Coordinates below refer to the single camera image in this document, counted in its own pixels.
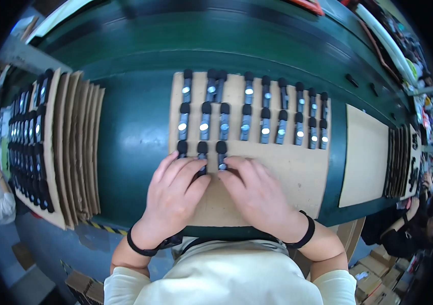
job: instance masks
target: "black foam windscreen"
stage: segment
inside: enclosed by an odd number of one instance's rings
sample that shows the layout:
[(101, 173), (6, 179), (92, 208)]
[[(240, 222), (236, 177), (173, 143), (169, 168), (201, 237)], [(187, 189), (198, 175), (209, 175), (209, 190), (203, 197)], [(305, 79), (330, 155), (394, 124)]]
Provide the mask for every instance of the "black foam windscreen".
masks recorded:
[(322, 101), (327, 101), (328, 100), (328, 93), (327, 92), (322, 92), (321, 93), (321, 100)]
[(270, 86), (270, 77), (268, 75), (262, 76), (262, 86)]
[(188, 142), (183, 141), (183, 140), (179, 141), (177, 143), (177, 151), (180, 154), (186, 154), (186, 153), (188, 153)]
[(327, 122), (326, 119), (321, 119), (320, 120), (320, 128), (323, 128), (323, 129), (327, 129), (328, 128), (328, 122)]
[(184, 78), (185, 79), (192, 79), (193, 78), (193, 71), (191, 69), (184, 70)]
[(208, 144), (204, 141), (198, 143), (198, 153), (199, 154), (207, 154), (208, 153)]
[(220, 114), (230, 114), (230, 105), (228, 105), (227, 103), (221, 103)]
[(219, 154), (226, 154), (227, 153), (227, 144), (225, 141), (216, 142), (216, 152)]
[(296, 91), (303, 91), (305, 89), (305, 85), (302, 82), (296, 83)]
[(315, 119), (314, 117), (311, 117), (311, 118), (308, 120), (308, 126), (309, 126), (309, 127), (316, 127), (316, 119)]
[(227, 81), (227, 75), (228, 73), (225, 70), (220, 70), (220, 72), (218, 73), (218, 79)]
[(282, 109), (279, 112), (279, 120), (287, 120), (287, 111)]
[(179, 107), (180, 113), (189, 113), (191, 107), (189, 106), (189, 103), (182, 103), (181, 107)]
[(204, 102), (201, 105), (201, 112), (211, 114), (212, 113), (212, 104), (209, 101)]
[(297, 112), (297, 113), (294, 115), (294, 121), (295, 121), (296, 123), (302, 123), (302, 122), (303, 122), (303, 113)]
[(245, 72), (245, 80), (246, 81), (253, 81), (253, 73), (250, 71)]
[(308, 96), (316, 96), (316, 90), (313, 87), (308, 89)]
[(244, 104), (244, 106), (242, 107), (242, 114), (244, 116), (249, 116), (252, 114), (252, 105), (250, 104)]
[(270, 119), (270, 110), (269, 110), (269, 108), (262, 108), (262, 112), (260, 113), (260, 117), (262, 119)]
[(215, 79), (218, 76), (218, 72), (215, 69), (210, 69), (208, 70), (208, 75), (207, 77), (209, 79)]
[(278, 79), (277, 82), (279, 83), (279, 87), (281, 87), (281, 88), (287, 86), (287, 80), (284, 77), (281, 77), (280, 79)]

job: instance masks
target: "hand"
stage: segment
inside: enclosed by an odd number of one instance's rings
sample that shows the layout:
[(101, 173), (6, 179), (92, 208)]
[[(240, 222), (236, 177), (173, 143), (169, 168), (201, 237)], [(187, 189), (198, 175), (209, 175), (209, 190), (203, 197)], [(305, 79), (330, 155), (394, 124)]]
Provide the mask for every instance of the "hand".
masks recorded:
[(306, 216), (287, 204), (279, 180), (256, 160), (225, 158), (241, 178), (228, 170), (218, 172), (243, 218), (284, 242), (300, 241), (308, 229)]
[(132, 239), (140, 249), (154, 249), (184, 229), (210, 184), (209, 175), (191, 183), (206, 160), (176, 158), (177, 151), (165, 157), (152, 176), (144, 215), (132, 229)]
[(420, 199), (418, 197), (411, 198), (411, 206), (409, 210), (406, 212), (408, 219), (410, 220), (416, 215), (418, 208), (420, 207)]

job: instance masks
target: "black elastic wristband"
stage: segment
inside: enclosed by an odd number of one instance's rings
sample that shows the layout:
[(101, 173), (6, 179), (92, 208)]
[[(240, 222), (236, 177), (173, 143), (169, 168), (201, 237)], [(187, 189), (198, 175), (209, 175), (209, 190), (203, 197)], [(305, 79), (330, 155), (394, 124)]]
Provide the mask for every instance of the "black elastic wristband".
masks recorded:
[(157, 254), (158, 248), (153, 250), (142, 250), (135, 246), (134, 241), (132, 240), (132, 228), (130, 228), (130, 230), (128, 230), (127, 232), (127, 241), (130, 248), (132, 248), (133, 251), (139, 253), (140, 255), (152, 257)]
[(299, 249), (302, 246), (306, 245), (308, 243), (308, 241), (311, 240), (311, 237), (313, 237), (313, 234), (314, 234), (315, 226), (314, 226), (313, 218), (311, 218), (310, 216), (307, 216), (303, 210), (301, 210), (300, 212), (303, 213), (306, 216), (306, 218), (308, 218), (308, 230), (306, 231), (305, 236), (303, 236), (303, 238), (300, 241), (293, 242), (293, 243), (286, 243), (285, 242), (286, 246), (288, 248), (291, 248), (291, 249)]

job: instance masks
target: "forearm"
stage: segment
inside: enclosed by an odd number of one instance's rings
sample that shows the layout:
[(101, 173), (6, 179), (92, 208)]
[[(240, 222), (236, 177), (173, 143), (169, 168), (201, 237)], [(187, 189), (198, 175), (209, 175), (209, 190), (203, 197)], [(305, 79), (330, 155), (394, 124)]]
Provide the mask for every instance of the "forearm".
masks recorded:
[[(308, 218), (300, 212), (296, 212), (291, 216), (291, 220), (287, 227), (287, 233), (280, 238), (284, 242), (298, 242), (306, 234), (308, 230)], [(313, 262), (321, 262), (334, 258), (341, 253), (345, 253), (345, 249), (338, 236), (320, 223), (314, 222), (315, 230), (310, 241), (306, 243), (299, 251)]]
[(145, 234), (141, 229), (140, 223), (136, 223), (132, 228), (130, 236), (122, 238), (111, 258), (110, 274), (113, 273), (115, 267), (122, 266), (137, 271), (147, 277), (150, 277), (147, 266), (151, 261), (149, 256), (143, 256), (135, 252), (128, 244), (127, 238), (131, 238), (134, 244), (139, 249), (154, 249), (160, 241), (152, 241), (145, 238)]

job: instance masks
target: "right hand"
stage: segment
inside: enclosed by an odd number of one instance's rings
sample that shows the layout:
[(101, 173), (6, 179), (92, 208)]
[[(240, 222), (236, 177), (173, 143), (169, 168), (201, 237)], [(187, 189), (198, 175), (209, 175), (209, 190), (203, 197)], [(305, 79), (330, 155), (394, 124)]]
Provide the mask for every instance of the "right hand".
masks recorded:
[(256, 229), (284, 242), (297, 242), (306, 233), (305, 215), (287, 204), (281, 184), (257, 160), (233, 156), (225, 163), (238, 171), (241, 178), (228, 170), (218, 172), (243, 218)]
[(409, 219), (413, 218), (416, 215), (416, 212), (418, 211), (418, 208), (420, 207), (420, 199), (418, 197), (411, 198), (411, 206), (409, 207), (409, 210), (406, 212), (409, 214)]

